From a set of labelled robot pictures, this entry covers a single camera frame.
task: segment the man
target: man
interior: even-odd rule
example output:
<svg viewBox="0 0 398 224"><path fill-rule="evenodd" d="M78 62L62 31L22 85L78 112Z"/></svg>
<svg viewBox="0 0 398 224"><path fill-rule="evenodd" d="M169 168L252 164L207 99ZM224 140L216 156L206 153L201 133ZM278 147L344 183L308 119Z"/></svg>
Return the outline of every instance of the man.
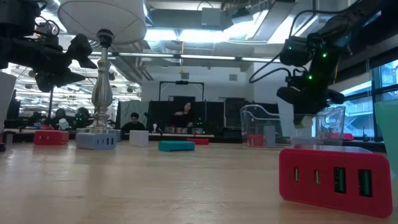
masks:
<svg viewBox="0 0 398 224"><path fill-rule="evenodd" d="M139 115L135 112L131 113L130 115L131 122L126 123L122 127L122 133L129 133L130 131L144 131L145 126L138 121Z"/></svg>

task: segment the white box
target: white box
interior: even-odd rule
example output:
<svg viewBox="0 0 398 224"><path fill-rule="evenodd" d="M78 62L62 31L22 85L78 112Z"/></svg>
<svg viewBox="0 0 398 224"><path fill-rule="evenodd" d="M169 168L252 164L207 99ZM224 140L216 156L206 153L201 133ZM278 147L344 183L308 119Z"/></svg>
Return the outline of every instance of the white box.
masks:
<svg viewBox="0 0 398 224"><path fill-rule="evenodd" d="M130 131L130 145L139 147L149 146L149 132L148 131Z"/></svg>

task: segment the teal case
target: teal case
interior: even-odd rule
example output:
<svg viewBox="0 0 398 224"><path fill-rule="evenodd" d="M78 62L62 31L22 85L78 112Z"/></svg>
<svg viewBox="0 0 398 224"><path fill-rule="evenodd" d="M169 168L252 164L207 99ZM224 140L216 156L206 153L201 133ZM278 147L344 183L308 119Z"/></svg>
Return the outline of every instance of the teal case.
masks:
<svg viewBox="0 0 398 224"><path fill-rule="evenodd" d="M194 151L195 143L188 141L160 141L158 149L164 152Z"/></svg>

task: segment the table surface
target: table surface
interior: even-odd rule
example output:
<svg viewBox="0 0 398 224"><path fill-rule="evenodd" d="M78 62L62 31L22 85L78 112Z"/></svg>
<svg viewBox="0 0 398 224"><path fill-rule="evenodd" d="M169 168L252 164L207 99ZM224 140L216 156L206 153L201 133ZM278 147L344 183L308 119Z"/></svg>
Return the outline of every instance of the table surface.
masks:
<svg viewBox="0 0 398 224"><path fill-rule="evenodd" d="M398 223L283 201L278 149L238 144L159 152L14 144L0 157L0 223Z"/></svg>

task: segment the green usb port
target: green usb port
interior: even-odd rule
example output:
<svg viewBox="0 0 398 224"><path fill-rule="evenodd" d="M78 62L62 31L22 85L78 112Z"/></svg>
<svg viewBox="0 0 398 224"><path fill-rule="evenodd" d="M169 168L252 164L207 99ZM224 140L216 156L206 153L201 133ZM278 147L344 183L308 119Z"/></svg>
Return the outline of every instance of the green usb port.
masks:
<svg viewBox="0 0 398 224"><path fill-rule="evenodd" d="M372 197L372 172L370 170L359 170L359 195Z"/></svg>
<svg viewBox="0 0 398 224"><path fill-rule="evenodd" d="M335 192L346 194L346 169L335 167Z"/></svg>

